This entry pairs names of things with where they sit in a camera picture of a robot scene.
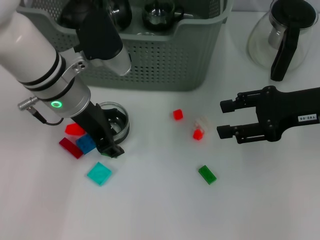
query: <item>dark red block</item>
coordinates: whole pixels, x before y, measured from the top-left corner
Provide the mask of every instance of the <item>dark red block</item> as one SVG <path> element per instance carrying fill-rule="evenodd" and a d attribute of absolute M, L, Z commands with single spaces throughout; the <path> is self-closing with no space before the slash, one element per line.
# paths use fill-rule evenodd
<path fill-rule="evenodd" d="M 76 159 L 79 159 L 84 154 L 76 145 L 74 145 L 65 137 L 59 142 L 59 144 L 69 153 L 71 153 Z"/>
<path fill-rule="evenodd" d="M 69 135 L 82 136 L 86 133 L 78 124 L 73 123 L 66 126 L 64 132 Z"/>
<path fill-rule="evenodd" d="M 181 109 L 173 111 L 174 120 L 178 121 L 184 118 L 184 114 Z"/>
<path fill-rule="evenodd" d="M 196 129 L 193 133 L 193 138 L 195 140 L 201 140 L 204 137 L 204 133 L 200 129 Z"/>

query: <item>glass coffee pot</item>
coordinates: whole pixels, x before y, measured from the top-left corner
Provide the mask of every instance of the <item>glass coffee pot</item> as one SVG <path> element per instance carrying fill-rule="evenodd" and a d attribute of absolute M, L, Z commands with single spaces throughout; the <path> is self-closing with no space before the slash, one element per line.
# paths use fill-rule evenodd
<path fill-rule="evenodd" d="M 271 69 L 272 80 L 282 81 L 305 59 L 317 21 L 318 12 L 304 0 L 274 0 L 250 34 L 248 53 L 256 64 Z"/>

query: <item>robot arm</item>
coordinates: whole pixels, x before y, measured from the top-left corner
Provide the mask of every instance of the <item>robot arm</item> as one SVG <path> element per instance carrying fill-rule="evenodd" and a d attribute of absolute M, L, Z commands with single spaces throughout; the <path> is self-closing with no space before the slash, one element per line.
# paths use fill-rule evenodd
<path fill-rule="evenodd" d="M 42 101 L 61 118 L 78 123 L 99 152 L 110 157 L 123 154 L 113 140 L 108 117 L 90 101 L 89 88 L 77 77 L 87 68 L 87 59 L 120 76 L 131 69 L 129 54 L 108 14 L 103 10 L 89 14 L 77 29 L 80 44 L 58 53 L 27 17 L 16 12 L 19 3 L 0 2 L 0 64 L 35 96 L 20 109 L 28 109 L 45 123 L 32 107 Z"/>

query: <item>gray plastic basket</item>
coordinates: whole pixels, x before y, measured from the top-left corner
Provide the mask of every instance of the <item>gray plastic basket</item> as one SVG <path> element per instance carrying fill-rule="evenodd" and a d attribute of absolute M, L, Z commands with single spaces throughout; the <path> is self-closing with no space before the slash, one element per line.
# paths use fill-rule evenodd
<path fill-rule="evenodd" d="M 78 44 L 75 30 L 59 26 L 66 0 L 33 0 L 31 8 L 19 7 L 49 42 L 65 51 Z M 205 80 L 221 24 L 233 0 L 188 0 L 180 2 L 192 19 L 183 19 L 163 35 L 145 35 L 141 1 L 131 1 L 131 25 L 120 37 L 131 55 L 132 69 L 117 76 L 105 67 L 89 67 L 81 73 L 88 85 L 155 91 L 190 91 Z"/>

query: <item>cyan block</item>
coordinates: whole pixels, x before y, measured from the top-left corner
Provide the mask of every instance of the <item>cyan block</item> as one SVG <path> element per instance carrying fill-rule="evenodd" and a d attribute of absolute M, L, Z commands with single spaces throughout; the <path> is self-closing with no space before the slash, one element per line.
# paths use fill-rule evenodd
<path fill-rule="evenodd" d="M 87 174 L 87 176 L 97 183 L 99 186 L 102 186 L 108 178 L 110 178 L 112 171 L 98 162 L 91 171 Z"/>
<path fill-rule="evenodd" d="M 89 134 L 86 134 L 79 139 L 75 141 L 75 144 L 77 145 L 78 148 L 81 149 L 83 154 L 87 154 L 93 149 L 96 148 L 96 144 L 93 141 L 93 139 L 89 136 Z"/>

